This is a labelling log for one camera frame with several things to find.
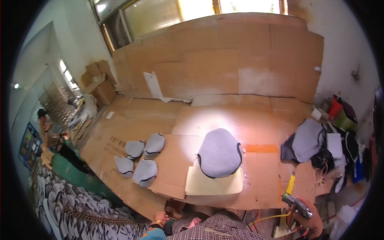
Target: person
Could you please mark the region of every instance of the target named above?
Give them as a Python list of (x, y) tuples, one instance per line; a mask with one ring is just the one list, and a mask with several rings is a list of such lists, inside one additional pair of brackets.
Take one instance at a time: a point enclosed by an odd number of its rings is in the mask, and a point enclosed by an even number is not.
[[(300, 237), (298, 240), (320, 240), (323, 234), (323, 222), (319, 216), (317, 208), (307, 198), (297, 196), (313, 213), (310, 219), (306, 219), (299, 213), (293, 212), (293, 217), (304, 227), (309, 228), (309, 232), (305, 237)], [(257, 239), (264, 240), (263, 235), (253, 233), (247, 230), (246, 225), (233, 212), (224, 210), (207, 218), (200, 214), (201, 221), (196, 223), (194, 227), (190, 224), (195, 216), (186, 216), (174, 222), (172, 225), (172, 235), (166, 237), (164, 233), (164, 224), (169, 221), (169, 217), (165, 212), (157, 212), (154, 216), (152, 225), (140, 240), (171, 240), (171, 239), (233, 239), (247, 240)]]
[(39, 136), (47, 147), (53, 148), (58, 154), (66, 158), (75, 168), (86, 173), (89, 176), (95, 176), (92, 170), (77, 157), (76, 153), (68, 147), (64, 140), (64, 136), (69, 136), (68, 132), (52, 133), (53, 123), (47, 123), (47, 112), (44, 109), (37, 111), (40, 120)]

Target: spray gun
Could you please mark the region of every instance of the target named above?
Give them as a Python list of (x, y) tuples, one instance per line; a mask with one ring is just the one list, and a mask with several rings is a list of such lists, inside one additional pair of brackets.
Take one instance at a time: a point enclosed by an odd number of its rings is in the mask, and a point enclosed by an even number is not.
[(286, 202), (289, 206), (293, 205), (294, 211), (300, 213), (303, 217), (310, 219), (313, 216), (313, 213), (309, 208), (297, 197), (286, 193), (282, 196), (281, 200)]

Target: black hat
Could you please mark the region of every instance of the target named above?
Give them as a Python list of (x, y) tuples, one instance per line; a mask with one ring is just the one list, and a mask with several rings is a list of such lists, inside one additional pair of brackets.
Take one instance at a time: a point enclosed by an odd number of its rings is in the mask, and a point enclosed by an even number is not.
[(47, 115), (48, 113), (44, 110), (44, 109), (42, 109), (42, 108), (40, 108), (38, 111), (37, 111), (37, 117), (38, 118), (41, 118), (41, 117), (44, 117), (45, 115)]

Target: foam pad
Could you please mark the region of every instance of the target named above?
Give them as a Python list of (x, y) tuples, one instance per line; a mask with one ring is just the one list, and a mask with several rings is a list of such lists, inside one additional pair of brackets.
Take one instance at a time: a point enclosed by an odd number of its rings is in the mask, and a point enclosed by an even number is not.
[(116, 167), (124, 177), (130, 177), (133, 174), (134, 163), (130, 159), (115, 156)]
[(157, 132), (152, 134), (145, 145), (144, 156), (155, 157), (163, 150), (165, 142), (166, 140), (161, 133)]
[(207, 133), (197, 156), (201, 171), (210, 178), (234, 174), (242, 162), (240, 143), (222, 128)]
[(136, 159), (141, 157), (144, 151), (144, 141), (131, 141), (125, 145), (125, 151), (127, 151), (127, 159)]
[(155, 161), (150, 159), (142, 159), (133, 174), (133, 181), (139, 184), (140, 187), (149, 187), (155, 177), (157, 176), (157, 164)]

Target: gray fabric piece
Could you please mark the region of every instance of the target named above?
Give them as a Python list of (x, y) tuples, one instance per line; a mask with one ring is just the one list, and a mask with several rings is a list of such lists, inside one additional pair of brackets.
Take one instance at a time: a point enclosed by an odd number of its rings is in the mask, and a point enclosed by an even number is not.
[(145, 145), (144, 156), (145, 157), (157, 156), (157, 154), (159, 154), (161, 150), (163, 150), (165, 142), (166, 140), (161, 133), (157, 132), (152, 134), (149, 137), (147, 144)]
[(134, 163), (130, 159), (115, 156), (116, 167), (124, 177), (130, 177), (133, 174)]
[(323, 127), (312, 118), (307, 118), (297, 127), (292, 149), (298, 162), (306, 162), (317, 154), (323, 142)]
[(206, 176), (227, 177), (240, 167), (241, 146), (231, 133), (218, 128), (207, 133), (198, 158), (201, 170)]
[(144, 141), (131, 141), (125, 145), (125, 151), (127, 151), (127, 159), (136, 159), (141, 157), (144, 151)]
[(140, 187), (149, 187), (157, 176), (157, 164), (150, 159), (142, 159), (135, 169), (133, 181)]

